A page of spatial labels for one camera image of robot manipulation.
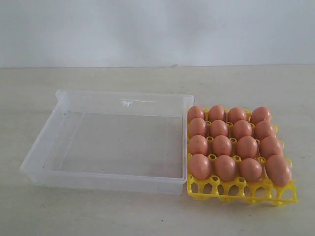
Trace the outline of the brown egg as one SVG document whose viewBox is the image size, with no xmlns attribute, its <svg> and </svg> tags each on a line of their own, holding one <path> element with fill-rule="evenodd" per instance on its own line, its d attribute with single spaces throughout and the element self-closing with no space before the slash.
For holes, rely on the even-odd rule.
<svg viewBox="0 0 315 236">
<path fill-rule="evenodd" d="M 216 136 L 212 141 L 211 146 L 212 154 L 216 157 L 221 155 L 232 155 L 232 142 L 231 140 L 224 135 Z"/>
<path fill-rule="evenodd" d="M 221 155 L 214 162 L 214 170 L 221 181 L 230 182 L 237 176 L 237 164 L 235 160 L 228 155 Z"/>
<path fill-rule="evenodd" d="M 201 135 L 193 136 L 188 142 L 188 152 L 192 155 L 195 154 L 209 154 L 209 144 L 208 140 Z"/>
<path fill-rule="evenodd" d="M 247 121 L 247 113 L 245 110 L 241 107 L 234 107 L 231 110 L 229 110 L 227 114 L 228 121 L 232 124 L 240 121 L 245 120 Z"/>
<path fill-rule="evenodd" d="M 283 144 L 276 137 L 268 136 L 260 141 L 259 152 L 265 159 L 273 155 L 283 156 Z"/>
<path fill-rule="evenodd" d="M 226 112 L 224 107 L 221 105 L 215 105 L 208 111 L 208 121 L 213 122 L 216 120 L 226 122 Z"/>
<path fill-rule="evenodd" d="M 187 112 L 187 122 L 190 123 L 195 118 L 205 120 L 205 112 L 200 106 L 192 106 Z"/>
<path fill-rule="evenodd" d="M 254 137 L 261 141 L 269 136 L 276 137 L 276 132 L 271 122 L 269 121 L 259 122 L 254 129 Z"/>
<path fill-rule="evenodd" d="M 195 135 L 201 135 L 206 137 L 208 134 L 208 127 L 205 120 L 202 118 L 194 118 L 188 126 L 189 137 L 192 138 Z"/>
<path fill-rule="evenodd" d="M 272 119 L 272 115 L 269 108 L 265 106 L 261 106 L 261 107 L 256 108 L 252 112 L 250 116 L 250 123 L 257 125 L 258 123 L 262 121 L 271 121 L 271 119 Z"/>
<path fill-rule="evenodd" d="M 256 158 L 258 155 L 258 143 L 252 136 L 244 136 L 237 141 L 236 154 L 242 160 L 247 158 Z"/>
<path fill-rule="evenodd" d="M 239 172 L 247 182 L 259 182 L 263 169 L 262 165 L 257 160 L 247 158 L 241 161 Z"/>
<path fill-rule="evenodd" d="M 280 155 L 270 156 L 266 161 L 265 169 L 268 178 L 278 187 L 284 187 L 292 180 L 291 166 Z"/>
<path fill-rule="evenodd" d="M 206 180 L 211 175 L 211 161 L 203 154 L 195 154 L 188 162 L 188 169 L 195 179 Z"/>
<path fill-rule="evenodd" d="M 215 120 L 209 126 L 209 135 L 213 138 L 219 135 L 228 136 L 227 124 L 222 120 Z"/>
<path fill-rule="evenodd" d="M 239 140 L 244 136 L 252 135 L 252 126 L 245 120 L 239 120 L 233 124 L 232 136 Z"/>
</svg>

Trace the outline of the yellow plastic egg tray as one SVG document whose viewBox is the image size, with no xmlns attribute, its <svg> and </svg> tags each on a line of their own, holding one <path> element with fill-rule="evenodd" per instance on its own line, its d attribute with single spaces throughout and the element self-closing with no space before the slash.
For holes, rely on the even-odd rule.
<svg viewBox="0 0 315 236">
<path fill-rule="evenodd" d="M 219 198 L 221 201 L 226 201 L 226 202 L 230 202 L 236 199 L 243 199 L 246 202 L 252 203 L 252 204 L 259 203 L 262 201 L 270 201 L 274 205 L 277 205 L 277 206 L 297 202 L 296 187 L 294 185 L 293 178 L 288 185 L 284 187 L 278 187 L 268 178 L 266 174 L 265 164 L 266 164 L 267 159 L 265 159 L 264 157 L 260 155 L 260 152 L 259 152 L 260 140 L 254 137 L 255 125 L 250 123 L 250 116 L 253 111 L 245 110 L 245 112 L 247 113 L 247 118 L 248 118 L 247 122 L 252 126 L 251 136 L 254 139 L 256 139 L 258 143 L 258 155 L 254 159 L 257 160 L 262 165 L 263 173 L 262 173 L 261 179 L 259 180 L 259 182 L 247 182 L 240 175 L 239 165 L 242 159 L 236 154 L 236 144 L 238 140 L 232 136 L 233 124 L 230 123 L 227 118 L 227 114 L 230 109 L 225 109 L 225 112 L 226 112 L 225 123 L 227 124 L 227 127 L 228 127 L 227 137 L 232 142 L 231 157 L 235 160 L 237 164 L 238 172 L 237 172 L 236 178 L 233 181 L 230 181 L 230 182 L 221 181 L 219 177 L 216 175 L 215 170 L 214 170 L 214 162 L 217 157 L 214 154 L 212 154 L 212 150 L 211 150 L 212 141 L 214 138 L 209 135 L 209 126 L 211 124 L 211 122 L 208 121 L 209 109 L 203 108 L 203 110 L 205 112 L 205 121 L 208 127 L 208 134 L 205 137 L 208 140 L 208 144 L 209 144 L 209 154 L 207 155 L 207 157 L 211 161 L 212 171 L 211 171 L 210 177 L 206 180 L 195 179 L 188 169 L 188 162 L 193 155 L 188 152 L 188 147 L 187 147 L 187 170 L 188 170 L 187 192 L 189 195 L 199 200 L 206 200 L 211 197 L 216 197 L 216 198 Z M 276 125 L 274 124 L 272 125 L 277 135 L 278 128 Z M 188 126 L 189 126 L 189 123 L 187 122 L 187 141 L 189 142 L 191 138 L 189 137 Z M 285 159 L 288 161 L 292 169 L 291 160 L 287 158 Z"/>
</svg>

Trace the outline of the clear plastic bin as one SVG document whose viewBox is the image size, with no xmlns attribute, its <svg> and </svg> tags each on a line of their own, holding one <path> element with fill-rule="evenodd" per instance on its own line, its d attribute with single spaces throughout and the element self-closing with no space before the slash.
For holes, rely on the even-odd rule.
<svg viewBox="0 0 315 236">
<path fill-rule="evenodd" d="M 192 95 L 58 90 L 56 98 L 20 166 L 33 183 L 182 193 Z"/>
</svg>

